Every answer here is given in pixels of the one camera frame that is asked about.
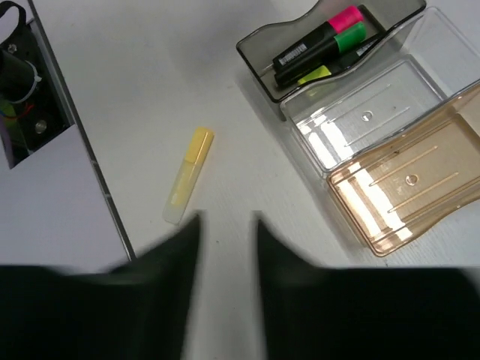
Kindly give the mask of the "pink cap black highlighter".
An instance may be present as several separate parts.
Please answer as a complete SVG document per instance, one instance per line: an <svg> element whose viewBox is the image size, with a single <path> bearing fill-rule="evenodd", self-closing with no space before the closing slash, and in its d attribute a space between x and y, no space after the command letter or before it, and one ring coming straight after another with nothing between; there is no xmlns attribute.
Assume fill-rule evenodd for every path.
<svg viewBox="0 0 480 360"><path fill-rule="evenodd" d="M276 72L282 71L298 57L301 58L302 53L312 53L320 44L324 44L327 40L339 35L363 19L362 12L356 6L346 7L274 57L272 59L274 70Z"/></svg>

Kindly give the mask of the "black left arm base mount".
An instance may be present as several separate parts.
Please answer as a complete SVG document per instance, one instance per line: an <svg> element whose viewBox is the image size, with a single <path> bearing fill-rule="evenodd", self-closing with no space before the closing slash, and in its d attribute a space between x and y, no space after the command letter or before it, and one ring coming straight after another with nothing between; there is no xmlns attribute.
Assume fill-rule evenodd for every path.
<svg viewBox="0 0 480 360"><path fill-rule="evenodd" d="M12 169L73 123L47 38L27 8L1 2L13 29L1 38L1 145Z"/></svg>

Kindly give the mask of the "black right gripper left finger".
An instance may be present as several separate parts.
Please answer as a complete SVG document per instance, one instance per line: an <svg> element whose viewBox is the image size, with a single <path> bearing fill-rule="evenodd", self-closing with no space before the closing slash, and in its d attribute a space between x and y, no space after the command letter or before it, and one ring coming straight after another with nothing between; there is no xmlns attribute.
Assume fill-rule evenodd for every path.
<svg viewBox="0 0 480 360"><path fill-rule="evenodd" d="M201 244L192 217L107 272L1 267L3 359L180 359Z"/></svg>

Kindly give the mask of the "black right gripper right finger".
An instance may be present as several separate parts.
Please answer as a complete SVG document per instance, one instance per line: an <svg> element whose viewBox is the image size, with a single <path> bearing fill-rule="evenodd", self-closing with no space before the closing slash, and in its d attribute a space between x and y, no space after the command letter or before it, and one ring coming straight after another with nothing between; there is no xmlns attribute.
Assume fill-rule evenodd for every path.
<svg viewBox="0 0 480 360"><path fill-rule="evenodd" d="M256 222L269 359L477 359L479 291L459 268L328 268Z"/></svg>

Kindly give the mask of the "green cap black highlighter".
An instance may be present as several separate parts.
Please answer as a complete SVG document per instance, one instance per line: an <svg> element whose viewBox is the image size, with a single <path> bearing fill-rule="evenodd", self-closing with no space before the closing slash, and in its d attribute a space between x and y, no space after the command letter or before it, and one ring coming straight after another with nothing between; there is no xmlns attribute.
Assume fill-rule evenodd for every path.
<svg viewBox="0 0 480 360"><path fill-rule="evenodd" d="M352 50L366 38L366 35L365 24L357 22L340 34L318 44L308 47L302 43L299 47L305 46L306 50L293 58L283 70L275 73L275 82L280 88L291 86L326 62L338 59L340 55Z"/></svg>

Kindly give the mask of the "yellow cap black highlighter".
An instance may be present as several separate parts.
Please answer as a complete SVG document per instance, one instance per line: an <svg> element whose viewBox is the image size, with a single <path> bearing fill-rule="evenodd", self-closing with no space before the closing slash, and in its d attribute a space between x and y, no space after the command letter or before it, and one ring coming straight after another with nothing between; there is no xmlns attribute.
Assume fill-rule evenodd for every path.
<svg viewBox="0 0 480 360"><path fill-rule="evenodd" d="M351 50L341 54L335 60L332 60L303 76L297 81L297 83L302 85L323 77L337 75L350 69L380 38L381 34L376 34L362 41L360 44L354 46Z"/></svg>

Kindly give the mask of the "yellow translucent glue stick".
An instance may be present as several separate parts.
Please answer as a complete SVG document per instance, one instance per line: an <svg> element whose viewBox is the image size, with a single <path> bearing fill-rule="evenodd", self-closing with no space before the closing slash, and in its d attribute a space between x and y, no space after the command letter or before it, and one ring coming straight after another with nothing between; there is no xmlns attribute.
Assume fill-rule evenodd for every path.
<svg viewBox="0 0 480 360"><path fill-rule="evenodd" d="M195 130L163 209L166 222L180 223L214 138L215 133L206 127Z"/></svg>

